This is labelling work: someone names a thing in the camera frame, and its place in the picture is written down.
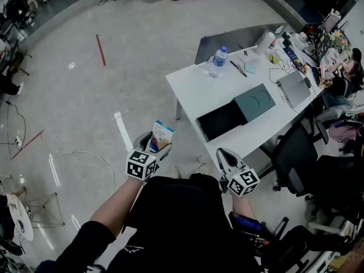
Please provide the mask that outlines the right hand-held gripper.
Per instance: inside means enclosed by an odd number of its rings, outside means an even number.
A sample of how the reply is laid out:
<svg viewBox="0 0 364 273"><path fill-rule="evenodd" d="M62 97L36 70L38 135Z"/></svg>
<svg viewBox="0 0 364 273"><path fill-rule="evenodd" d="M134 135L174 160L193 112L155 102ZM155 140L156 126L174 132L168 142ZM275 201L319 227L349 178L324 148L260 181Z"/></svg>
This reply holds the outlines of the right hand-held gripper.
<svg viewBox="0 0 364 273"><path fill-rule="evenodd" d="M227 148L218 148L216 157L222 175L220 186L224 193L241 198L253 192L259 185L260 179L254 169L244 166L242 158L237 153ZM242 168L226 174L227 167Z"/></svg>

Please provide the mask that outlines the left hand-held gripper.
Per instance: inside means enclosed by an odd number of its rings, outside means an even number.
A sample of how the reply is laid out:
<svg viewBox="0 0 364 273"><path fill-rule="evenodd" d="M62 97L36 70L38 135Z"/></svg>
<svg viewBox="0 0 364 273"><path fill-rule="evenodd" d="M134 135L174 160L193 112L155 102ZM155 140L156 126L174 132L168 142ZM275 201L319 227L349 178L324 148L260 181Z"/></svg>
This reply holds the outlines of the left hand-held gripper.
<svg viewBox="0 0 364 273"><path fill-rule="evenodd" d="M172 143L168 143L158 152L145 152L152 138L152 131L146 132L134 140L126 158L125 174L141 181L147 181L159 168L158 163L170 152Z"/></svg>

